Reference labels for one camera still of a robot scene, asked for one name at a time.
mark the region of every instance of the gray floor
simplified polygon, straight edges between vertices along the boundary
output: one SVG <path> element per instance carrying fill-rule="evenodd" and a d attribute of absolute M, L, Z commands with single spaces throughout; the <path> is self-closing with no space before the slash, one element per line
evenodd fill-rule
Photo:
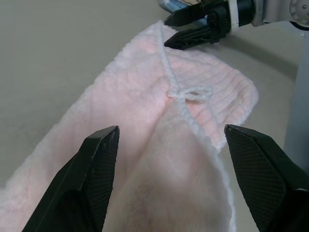
<path fill-rule="evenodd" d="M 1 187 L 121 48 L 168 16 L 156 0 L 5 2 L 0 2 Z M 245 126 L 281 147 L 302 42 L 300 32 L 276 24 L 247 26 L 220 46 L 204 47 L 253 80 L 260 101 Z M 239 232 L 255 232 L 227 147 L 222 156 L 236 195 Z"/>

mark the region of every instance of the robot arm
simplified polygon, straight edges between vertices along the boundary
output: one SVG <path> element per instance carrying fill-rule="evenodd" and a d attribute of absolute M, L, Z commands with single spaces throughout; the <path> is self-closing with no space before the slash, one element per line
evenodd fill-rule
<path fill-rule="evenodd" d="M 290 21 L 301 30 L 309 30 L 309 0 L 202 0 L 172 13 L 165 21 L 169 26 L 184 26 L 205 18 L 207 25 L 181 31 L 165 42 L 165 46 L 187 49 L 204 43 L 217 43 L 238 27 L 261 26 Z"/>

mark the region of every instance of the white string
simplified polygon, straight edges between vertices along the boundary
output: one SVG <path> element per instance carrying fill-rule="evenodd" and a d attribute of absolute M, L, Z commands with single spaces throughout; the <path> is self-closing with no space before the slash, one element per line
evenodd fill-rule
<path fill-rule="evenodd" d="M 201 128 L 199 123 L 192 117 L 191 112 L 189 111 L 187 104 L 185 102 L 186 99 L 193 100 L 193 101 L 205 101 L 208 100 L 212 95 L 212 88 L 210 86 L 195 86 L 189 87 L 185 89 L 180 89 L 176 76 L 171 68 L 169 63 L 168 56 L 165 52 L 164 48 L 164 41 L 163 41 L 163 22 L 160 20 L 157 23 L 158 26 L 158 45 L 160 49 L 160 55 L 162 58 L 163 66 L 166 70 L 168 75 L 168 79 L 171 85 L 171 90 L 168 91 L 168 96 L 175 98 L 179 104 L 180 114 L 184 117 L 187 123 L 191 126 L 193 132 L 198 135 L 198 138 L 203 140 L 203 144 L 205 148 L 210 151 L 210 154 L 214 154 L 209 156 L 213 165 L 219 170 L 223 185 L 227 191 L 227 200 L 231 207 L 231 219 L 229 222 L 229 231 L 236 232 L 236 210 L 234 206 L 234 194 L 230 188 L 230 180 L 228 174 L 225 171 L 224 164 L 222 163 L 221 159 L 217 156 L 215 148 L 211 146 L 211 141 L 209 137 L 206 136 L 204 130 Z"/>

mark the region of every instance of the fluffy pink fabric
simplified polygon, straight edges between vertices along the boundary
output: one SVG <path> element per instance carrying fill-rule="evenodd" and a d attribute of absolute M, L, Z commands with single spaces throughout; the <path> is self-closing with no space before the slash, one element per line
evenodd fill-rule
<path fill-rule="evenodd" d="M 85 90 L 8 181 L 1 231 L 21 231 L 85 137 L 111 125 L 120 127 L 120 142 L 103 231 L 235 229 L 215 151 L 192 129 L 178 100 L 167 96 L 169 71 L 180 88 L 212 87 L 210 100 L 187 101 L 187 107 L 217 152 L 225 124 L 243 123 L 258 94 L 249 79 L 210 54 L 164 48 L 162 35 L 166 40 L 174 33 L 162 22 L 150 26 Z"/>

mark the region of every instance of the pink towel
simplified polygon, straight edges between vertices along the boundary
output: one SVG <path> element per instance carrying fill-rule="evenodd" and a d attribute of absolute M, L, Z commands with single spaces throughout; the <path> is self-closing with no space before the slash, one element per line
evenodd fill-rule
<path fill-rule="evenodd" d="M 210 54 L 164 47 L 175 32 L 160 21 L 137 35 L 43 138 L 7 182 L 1 231 L 21 231 L 82 141 L 111 125 L 120 142 L 103 231 L 236 230 L 217 153 L 258 93 Z"/>

